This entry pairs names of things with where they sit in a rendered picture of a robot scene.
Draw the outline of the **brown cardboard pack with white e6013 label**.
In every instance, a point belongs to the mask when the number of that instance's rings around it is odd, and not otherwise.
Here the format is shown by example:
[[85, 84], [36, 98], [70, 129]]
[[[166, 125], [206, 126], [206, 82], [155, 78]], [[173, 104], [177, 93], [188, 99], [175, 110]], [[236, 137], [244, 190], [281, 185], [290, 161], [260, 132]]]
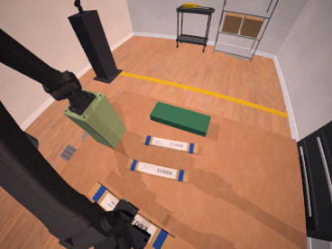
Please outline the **brown cardboard pack with white e6013 label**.
[[[92, 190], [89, 191], [88, 195], [105, 211], [113, 210], [120, 199], [100, 182], [95, 184]], [[141, 229], [147, 230], [148, 233], [151, 234], [148, 244], [150, 244], [155, 249], [171, 248], [175, 236], [155, 225], [152, 221], [141, 215], [139, 212], [135, 216], [132, 222], [132, 225], [133, 224], [139, 226]]]

